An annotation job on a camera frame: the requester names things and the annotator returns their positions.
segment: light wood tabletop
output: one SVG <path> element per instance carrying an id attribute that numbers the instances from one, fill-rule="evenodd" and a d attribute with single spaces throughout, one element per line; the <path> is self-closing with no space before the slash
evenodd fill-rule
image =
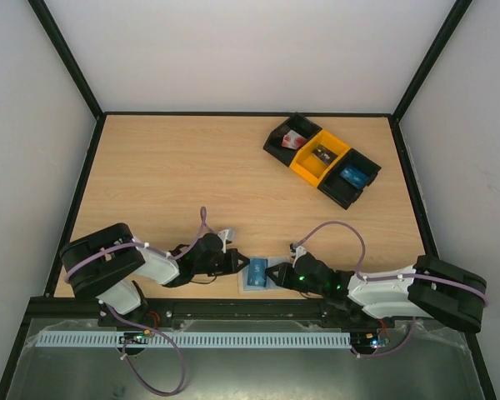
<path id="1" fill-rule="evenodd" d="M 107 117 L 72 240 L 114 223 L 156 248 L 189 243 L 207 207 L 216 230 L 235 228 L 232 247 L 247 257 L 288 255 L 318 224 L 340 220 L 364 237 L 363 270 L 415 263 L 423 254 L 418 226 L 386 118 L 310 117 L 382 167 L 344 210 L 263 150 L 286 117 Z M 352 270 L 361 246 L 344 227 L 328 226 L 304 245 L 329 267 Z M 72 297 L 62 276 L 56 297 Z M 134 277 L 147 298 L 296 298 L 285 289 L 242 293 L 240 274 L 210 285 L 165 288 Z M 211 279 L 197 276 L 196 280 Z"/>

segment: gray wall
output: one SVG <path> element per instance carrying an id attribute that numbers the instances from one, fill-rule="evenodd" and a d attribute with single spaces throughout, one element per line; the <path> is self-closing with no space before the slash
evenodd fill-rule
<path id="1" fill-rule="evenodd" d="M 391 113 L 454 0 L 47 0 L 102 109 Z"/>
<path id="2" fill-rule="evenodd" d="M 500 0 L 472 3 L 402 130 L 442 258 L 487 279 L 479 340 L 500 398 Z"/>
<path id="3" fill-rule="evenodd" d="M 28 2 L 0 0 L 0 377 L 43 294 L 93 126 Z"/>

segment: blue card pack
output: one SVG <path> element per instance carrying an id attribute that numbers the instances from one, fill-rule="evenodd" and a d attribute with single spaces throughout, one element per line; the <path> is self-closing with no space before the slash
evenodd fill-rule
<path id="1" fill-rule="evenodd" d="M 265 288 L 267 286 L 267 275 L 265 275 L 267 266 L 268 260 L 266 258 L 250 258 L 247 285 Z"/>
<path id="2" fill-rule="evenodd" d="M 341 171 L 341 176 L 350 182 L 355 188 L 363 189 L 367 183 L 368 176 L 352 165 L 346 166 Z"/>

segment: black frame bar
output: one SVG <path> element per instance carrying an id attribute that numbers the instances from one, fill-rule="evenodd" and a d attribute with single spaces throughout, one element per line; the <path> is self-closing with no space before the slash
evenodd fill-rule
<path id="1" fill-rule="evenodd" d="M 86 104 L 89 106 L 92 115 L 97 119 L 97 124 L 92 134 L 92 140 L 87 151 L 87 156 L 85 157 L 85 162 L 83 164 L 82 172 L 72 199 L 72 204 L 67 215 L 67 221 L 65 222 L 65 226 L 63 228 L 58 249 L 70 240 L 107 115 L 286 117 L 292 114 L 291 112 L 103 112 L 44 0 L 28 0 L 28 2 L 32 6 L 33 11 L 37 15 L 37 18 L 69 71 L 72 80 L 76 83 L 77 88 L 82 94 Z M 432 46 L 429 48 L 426 56 L 422 60 L 421 65 L 407 87 L 407 90 L 393 115 L 389 113 L 304 112 L 304 115 L 307 115 L 308 117 L 387 118 L 392 131 L 392 137 L 397 148 L 397 154 L 402 166 L 402 172 L 407 185 L 407 190 L 409 192 L 409 197 L 411 198 L 412 208 L 422 239 L 422 245 L 424 246 L 426 254 L 435 256 L 438 255 L 438 251 L 433 240 L 428 217 L 424 209 L 423 200 L 413 173 L 413 167 L 408 156 L 408 151 L 403 140 L 399 123 L 405 112 L 408 110 L 408 107 L 413 101 L 418 90 L 423 85 L 424 80 L 428 76 L 433 65 L 452 36 L 457 25 L 463 18 L 463 15 L 467 11 L 471 2 L 472 0 L 457 0 L 454 3 L 452 10 L 448 14 L 444 24 L 439 30 L 439 33 L 433 40 Z M 29 324 L 33 318 L 98 318 L 99 316 L 97 302 L 79 302 L 73 298 L 53 297 L 58 283 L 61 267 L 62 265 L 59 260 L 59 255 L 58 252 L 56 252 L 44 291 L 45 297 L 33 297 L 27 306 L 27 310 L 18 330 L 17 337 L 12 346 L 10 357 L 7 360 L 4 374 L 2 375 L 2 380 L 0 382 L 0 399 L 5 399 L 8 394 L 8 389 L 11 385 L 11 381 L 13 380 L 13 374 L 17 366 L 17 361 L 22 351 L 26 335 L 28 334 Z M 234 301 L 214 299 L 152 299 L 149 300 L 149 302 L 159 303 L 164 307 L 172 309 L 176 307 L 175 304 L 177 304 L 177 306 L 181 309 L 199 309 L 202 310 L 201 312 L 203 315 L 210 315 L 212 318 L 214 318 L 215 315 L 219 315 L 217 310 L 219 308 L 223 309 L 224 305 L 230 305 L 235 308 L 243 308 L 247 313 L 252 313 L 253 310 L 256 310 L 255 313 L 257 315 L 260 315 L 260 311 L 263 314 L 263 306 L 267 305 L 268 316 L 271 317 L 275 315 L 275 313 L 280 313 L 281 315 L 279 315 L 278 319 L 285 319 L 285 315 L 283 315 L 285 307 L 289 306 L 289 309 L 291 310 L 290 313 L 296 313 L 296 315 L 289 317 L 290 319 L 305 321 L 318 320 L 318 314 L 322 310 L 322 306 L 319 305 L 321 302 L 318 300 L 303 300 L 299 302 L 297 300 Z M 478 339 L 474 334 L 467 334 L 466 339 L 472 352 L 472 359 L 480 379 L 483 394 L 487 400 L 494 400 L 496 399 L 496 395 L 494 393 L 490 377 L 488 376 L 488 370 L 483 361 L 483 355 L 478 344 Z"/>

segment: red and white packet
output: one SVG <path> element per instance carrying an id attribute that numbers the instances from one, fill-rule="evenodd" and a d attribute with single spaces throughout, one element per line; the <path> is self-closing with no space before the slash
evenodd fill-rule
<path id="1" fill-rule="evenodd" d="M 301 146 L 303 146 L 308 140 L 299 135 L 298 133 L 290 130 L 286 133 L 282 140 L 282 146 L 284 148 L 291 148 L 292 150 L 298 150 Z"/>

